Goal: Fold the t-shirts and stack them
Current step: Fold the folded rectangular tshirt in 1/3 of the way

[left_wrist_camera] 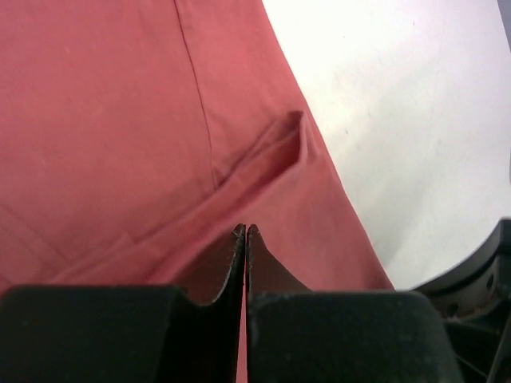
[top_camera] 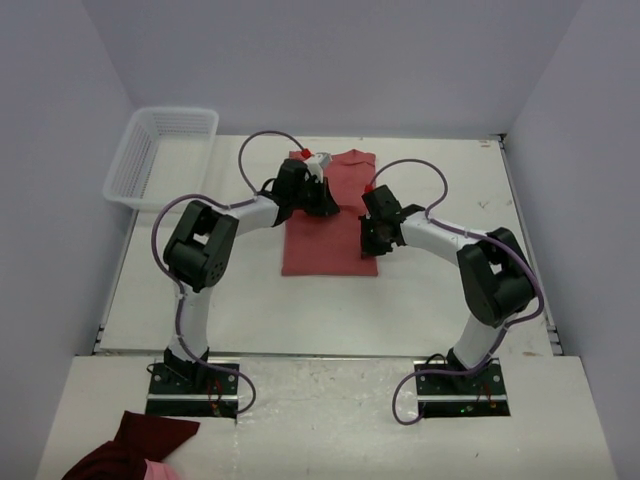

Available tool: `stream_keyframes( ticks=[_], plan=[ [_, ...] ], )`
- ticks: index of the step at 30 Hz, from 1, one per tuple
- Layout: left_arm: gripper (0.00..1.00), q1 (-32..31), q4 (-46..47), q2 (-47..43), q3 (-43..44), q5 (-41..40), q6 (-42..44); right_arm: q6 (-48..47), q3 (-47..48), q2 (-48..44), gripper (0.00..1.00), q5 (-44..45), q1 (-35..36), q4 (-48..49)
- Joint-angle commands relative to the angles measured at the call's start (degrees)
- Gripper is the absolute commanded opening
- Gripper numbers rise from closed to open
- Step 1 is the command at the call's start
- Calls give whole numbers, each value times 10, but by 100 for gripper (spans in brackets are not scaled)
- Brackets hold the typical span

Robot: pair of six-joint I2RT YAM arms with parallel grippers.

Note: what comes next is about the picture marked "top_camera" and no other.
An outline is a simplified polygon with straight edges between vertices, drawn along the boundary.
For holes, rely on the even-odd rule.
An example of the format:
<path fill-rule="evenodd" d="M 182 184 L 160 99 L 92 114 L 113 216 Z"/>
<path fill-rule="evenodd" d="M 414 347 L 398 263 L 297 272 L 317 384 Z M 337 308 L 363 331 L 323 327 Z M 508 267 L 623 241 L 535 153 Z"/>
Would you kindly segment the salmon red t-shirt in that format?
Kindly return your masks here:
<path fill-rule="evenodd" d="M 376 277 L 375 258 L 361 256 L 362 194 L 376 173 L 376 155 L 356 149 L 332 156 L 325 170 L 340 212 L 326 218 L 297 211 L 285 223 L 283 276 Z"/>

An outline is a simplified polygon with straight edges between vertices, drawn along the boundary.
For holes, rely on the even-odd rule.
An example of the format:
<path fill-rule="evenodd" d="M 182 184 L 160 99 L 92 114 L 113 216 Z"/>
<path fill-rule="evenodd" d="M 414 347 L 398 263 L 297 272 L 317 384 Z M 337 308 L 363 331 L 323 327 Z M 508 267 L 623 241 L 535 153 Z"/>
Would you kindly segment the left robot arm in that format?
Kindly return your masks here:
<path fill-rule="evenodd" d="M 331 155 L 317 153 L 305 161 L 285 160 L 271 183 L 251 199 L 222 206 L 192 194 L 182 196 L 163 209 L 168 212 L 187 201 L 162 255 L 152 253 L 163 272 L 176 285 L 174 331 L 164 351 L 164 365 L 183 391 L 195 393 L 208 379 L 207 322 L 213 287 L 226 272 L 237 237 L 259 229 L 276 227 L 296 211 L 312 217 L 336 215 L 324 170 Z"/>

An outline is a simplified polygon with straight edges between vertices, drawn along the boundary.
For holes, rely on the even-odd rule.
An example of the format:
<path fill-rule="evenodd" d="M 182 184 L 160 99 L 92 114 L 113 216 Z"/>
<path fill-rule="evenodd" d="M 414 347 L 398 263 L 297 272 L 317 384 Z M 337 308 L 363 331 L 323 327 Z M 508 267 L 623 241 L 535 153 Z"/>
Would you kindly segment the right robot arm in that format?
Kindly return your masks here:
<path fill-rule="evenodd" d="M 469 318 L 446 356 L 446 375 L 456 392 L 467 393 L 482 379 L 481 369 L 506 336 L 508 324 L 538 297 L 538 284 L 513 233 L 505 228 L 483 233 L 446 223 L 419 205 L 403 207 L 383 185 L 367 186 L 360 221 L 363 258 L 396 247 L 431 253 L 458 269 Z"/>

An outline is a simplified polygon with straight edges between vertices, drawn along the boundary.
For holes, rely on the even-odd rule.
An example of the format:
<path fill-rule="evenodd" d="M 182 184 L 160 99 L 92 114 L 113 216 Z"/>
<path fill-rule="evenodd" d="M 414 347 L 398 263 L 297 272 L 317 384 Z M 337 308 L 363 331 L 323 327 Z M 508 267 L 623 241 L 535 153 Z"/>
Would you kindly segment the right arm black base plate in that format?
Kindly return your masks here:
<path fill-rule="evenodd" d="M 431 418 L 509 417 L 506 386 L 498 361 L 474 377 L 418 375 L 419 414 Z"/>

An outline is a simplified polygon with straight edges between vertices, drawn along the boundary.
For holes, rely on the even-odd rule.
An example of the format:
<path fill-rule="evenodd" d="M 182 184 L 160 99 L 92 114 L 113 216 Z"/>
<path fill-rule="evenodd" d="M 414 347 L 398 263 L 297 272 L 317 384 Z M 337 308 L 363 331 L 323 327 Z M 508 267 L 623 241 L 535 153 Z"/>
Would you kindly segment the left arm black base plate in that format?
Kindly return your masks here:
<path fill-rule="evenodd" d="M 212 369 L 191 381 L 164 363 L 147 366 L 150 374 L 145 414 L 163 417 L 225 418 L 236 420 L 239 411 L 238 377 Z"/>

